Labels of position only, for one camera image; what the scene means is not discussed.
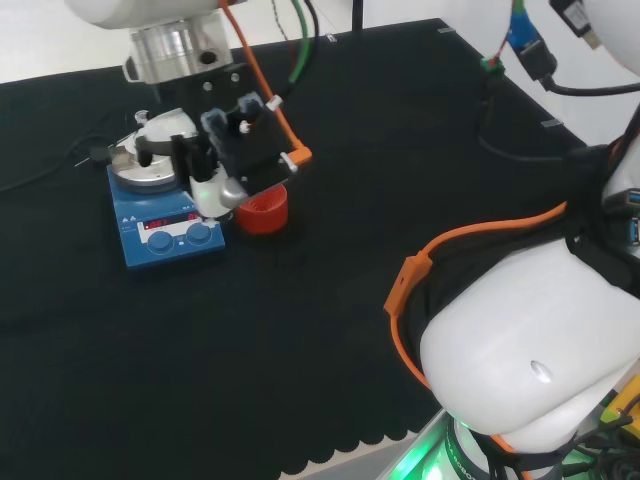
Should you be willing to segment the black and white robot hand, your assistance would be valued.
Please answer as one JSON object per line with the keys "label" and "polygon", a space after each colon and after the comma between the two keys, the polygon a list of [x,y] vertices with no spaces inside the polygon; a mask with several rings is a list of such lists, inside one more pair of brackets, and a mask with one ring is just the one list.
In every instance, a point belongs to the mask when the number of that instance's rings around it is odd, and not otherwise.
{"label": "black and white robot hand", "polygon": [[232,214],[231,202],[223,198],[228,174],[222,152],[182,109],[147,120],[133,135],[132,147],[142,171],[157,177],[161,168],[167,170],[171,186],[185,192],[202,217],[222,220]]}

